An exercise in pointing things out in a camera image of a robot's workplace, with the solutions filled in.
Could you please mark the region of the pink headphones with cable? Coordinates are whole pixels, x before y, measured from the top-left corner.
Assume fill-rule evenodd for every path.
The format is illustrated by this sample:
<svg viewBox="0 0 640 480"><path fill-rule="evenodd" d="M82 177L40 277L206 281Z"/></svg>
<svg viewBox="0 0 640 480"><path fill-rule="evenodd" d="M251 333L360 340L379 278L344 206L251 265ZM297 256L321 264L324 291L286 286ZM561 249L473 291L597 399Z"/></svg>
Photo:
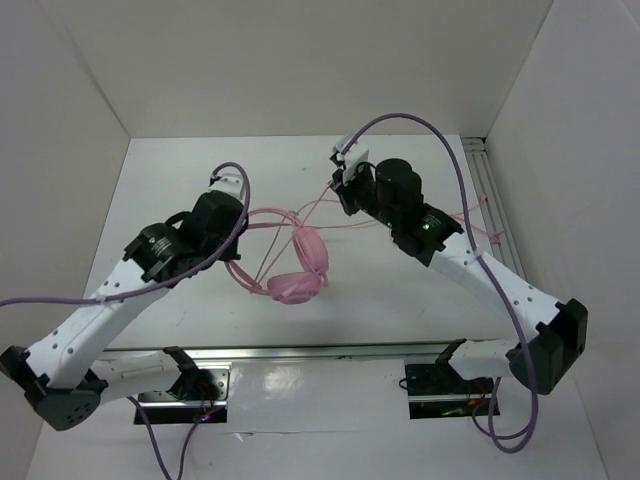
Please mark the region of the pink headphones with cable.
<svg viewBox="0 0 640 480"><path fill-rule="evenodd" d="M329 284L329 253L319 234L323 229L336 230L336 225L311 226L306 220L322 197L304 204L297 210L264 207L249 212L251 218L258 215L274 215L275 222L258 222L248 226L250 230L274 229L271 243L254 274L247 273L236 261L225 264L230 277L251 294L268 297L284 305L298 305L310 301ZM288 247L294 249L301 270L268 277Z"/></svg>

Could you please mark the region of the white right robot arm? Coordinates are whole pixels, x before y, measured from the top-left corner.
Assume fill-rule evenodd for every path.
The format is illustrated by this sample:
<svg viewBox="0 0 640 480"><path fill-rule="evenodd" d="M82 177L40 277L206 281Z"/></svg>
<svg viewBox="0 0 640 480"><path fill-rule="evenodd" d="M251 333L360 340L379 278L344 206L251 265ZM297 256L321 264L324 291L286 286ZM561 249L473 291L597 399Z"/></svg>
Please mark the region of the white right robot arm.
<svg viewBox="0 0 640 480"><path fill-rule="evenodd" d="M372 166L365 160L330 160L337 167L330 186L346 214L366 213L389 228L403 253L445 275L495 314L519 322L516 343L498 354L489 354L483 342L454 341L436 369L440 387L457 392L470 379L507 376L550 394L585 350L587 308L576 299L561 302L473 248L457 220L425 202L421 178L407 161L392 158Z"/></svg>

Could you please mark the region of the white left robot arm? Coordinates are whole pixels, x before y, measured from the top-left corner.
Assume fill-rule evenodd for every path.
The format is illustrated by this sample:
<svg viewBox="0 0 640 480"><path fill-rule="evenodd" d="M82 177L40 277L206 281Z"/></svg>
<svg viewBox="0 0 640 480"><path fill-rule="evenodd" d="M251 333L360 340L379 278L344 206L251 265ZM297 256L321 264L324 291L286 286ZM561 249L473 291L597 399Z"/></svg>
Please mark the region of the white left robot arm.
<svg viewBox="0 0 640 480"><path fill-rule="evenodd" d="M247 226L238 194L211 190L189 212L143 228L96 292L42 340L1 355L7 376L35 413L56 431L69 430L101 405L150 391L185 399L209 395L210 373L180 347L104 360L108 345L182 280L218 259L237 256Z"/></svg>

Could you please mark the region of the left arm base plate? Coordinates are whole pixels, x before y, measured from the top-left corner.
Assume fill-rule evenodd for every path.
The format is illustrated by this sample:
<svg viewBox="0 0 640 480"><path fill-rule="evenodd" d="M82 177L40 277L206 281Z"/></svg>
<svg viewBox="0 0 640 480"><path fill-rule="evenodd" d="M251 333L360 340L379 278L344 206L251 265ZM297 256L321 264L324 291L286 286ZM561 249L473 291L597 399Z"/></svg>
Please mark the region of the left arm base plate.
<svg viewBox="0 0 640 480"><path fill-rule="evenodd" d="M187 390L150 391L136 400L151 425L188 425L195 420L202 424L223 424L228 417L231 364L200 362L205 371L195 385Z"/></svg>

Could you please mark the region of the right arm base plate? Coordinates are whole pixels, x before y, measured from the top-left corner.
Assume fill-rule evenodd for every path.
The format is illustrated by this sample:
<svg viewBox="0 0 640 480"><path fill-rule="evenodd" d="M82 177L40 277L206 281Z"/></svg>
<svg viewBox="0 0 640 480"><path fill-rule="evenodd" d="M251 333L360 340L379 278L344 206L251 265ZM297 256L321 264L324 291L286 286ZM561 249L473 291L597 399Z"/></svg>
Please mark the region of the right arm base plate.
<svg viewBox="0 0 640 480"><path fill-rule="evenodd" d="M487 416L494 380L462 379L440 364L406 364L398 386L407 393L409 418L443 419Z"/></svg>

